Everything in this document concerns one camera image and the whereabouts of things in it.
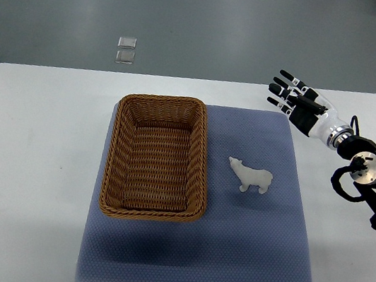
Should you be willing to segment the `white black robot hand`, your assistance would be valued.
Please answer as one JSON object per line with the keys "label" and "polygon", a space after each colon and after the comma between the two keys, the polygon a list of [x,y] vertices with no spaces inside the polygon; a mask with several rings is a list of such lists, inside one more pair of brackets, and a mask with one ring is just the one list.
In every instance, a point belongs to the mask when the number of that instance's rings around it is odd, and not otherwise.
{"label": "white black robot hand", "polygon": [[280,70],[281,78],[273,78],[267,100],[282,113],[306,137],[319,139],[334,150],[354,130],[339,118],[336,108],[321,93],[299,78]]}

